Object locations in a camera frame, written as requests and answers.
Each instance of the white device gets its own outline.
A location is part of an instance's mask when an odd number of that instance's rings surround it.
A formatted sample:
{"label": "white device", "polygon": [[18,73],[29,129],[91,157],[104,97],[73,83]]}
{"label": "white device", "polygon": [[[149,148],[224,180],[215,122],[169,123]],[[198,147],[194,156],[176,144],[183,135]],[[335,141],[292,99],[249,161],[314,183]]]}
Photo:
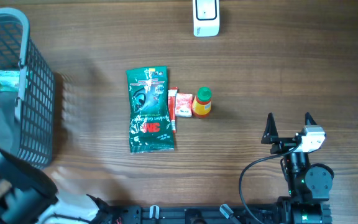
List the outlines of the white device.
{"label": "white device", "polygon": [[219,0],[193,0],[194,35],[212,37],[219,33]]}

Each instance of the item in basket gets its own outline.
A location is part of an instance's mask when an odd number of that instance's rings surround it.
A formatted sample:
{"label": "item in basket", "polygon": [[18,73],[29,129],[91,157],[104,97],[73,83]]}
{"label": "item in basket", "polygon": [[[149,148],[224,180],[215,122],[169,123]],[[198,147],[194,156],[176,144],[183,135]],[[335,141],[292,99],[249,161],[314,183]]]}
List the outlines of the item in basket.
{"label": "item in basket", "polygon": [[180,117],[191,117],[191,102],[193,101],[193,94],[178,93],[175,114]]}
{"label": "item in basket", "polygon": [[178,87],[173,87],[168,90],[168,110],[169,116],[171,118],[172,132],[175,134],[177,132],[177,126],[175,121],[175,100],[178,93]]}
{"label": "item in basket", "polygon": [[127,70],[131,121],[131,154],[173,150],[173,133],[167,105],[167,67]]}
{"label": "item in basket", "polygon": [[208,87],[201,87],[193,101],[193,114],[197,118],[205,118],[211,112],[212,91]]}
{"label": "item in basket", "polygon": [[0,91],[19,91],[20,71],[0,70]]}

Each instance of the red 3m logo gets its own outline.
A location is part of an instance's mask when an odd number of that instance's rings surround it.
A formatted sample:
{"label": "red 3m logo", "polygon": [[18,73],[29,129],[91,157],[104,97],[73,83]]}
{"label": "red 3m logo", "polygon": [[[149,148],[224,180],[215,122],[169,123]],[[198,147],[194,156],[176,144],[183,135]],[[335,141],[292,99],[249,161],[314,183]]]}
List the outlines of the red 3m logo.
{"label": "red 3m logo", "polygon": [[156,133],[160,131],[160,123],[145,123],[141,129],[142,132]]}

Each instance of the wooden surface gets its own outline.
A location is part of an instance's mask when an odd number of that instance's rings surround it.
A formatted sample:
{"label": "wooden surface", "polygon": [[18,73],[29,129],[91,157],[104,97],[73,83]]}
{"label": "wooden surface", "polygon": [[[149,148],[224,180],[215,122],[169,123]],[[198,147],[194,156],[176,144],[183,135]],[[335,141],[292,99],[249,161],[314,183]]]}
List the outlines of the wooden surface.
{"label": "wooden surface", "polygon": [[[334,222],[358,223],[357,1],[222,2],[219,35],[203,39],[189,1],[18,8],[62,74],[46,169],[60,187],[112,204],[239,205],[241,170],[269,155],[267,114],[293,136],[309,111],[328,136],[310,159],[336,173]],[[178,119],[174,152],[131,156],[125,70],[153,65],[183,93],[209,86],[213,111]],[[288,195],[279,160],[248,171],[243,191],[250,203]]]}

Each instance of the green bottle cap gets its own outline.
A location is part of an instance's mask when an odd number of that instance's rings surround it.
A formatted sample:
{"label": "green bottle cap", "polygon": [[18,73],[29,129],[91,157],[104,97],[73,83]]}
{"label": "green bottle cap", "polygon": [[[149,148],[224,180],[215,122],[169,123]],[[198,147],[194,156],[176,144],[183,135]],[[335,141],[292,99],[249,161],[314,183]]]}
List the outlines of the green bottle cap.
{"label": "green bottle cap", "polygon": [[207,102],[212,97],[212,91],[208,87],[201,87],[197,92],[197,98],[202,102]]}

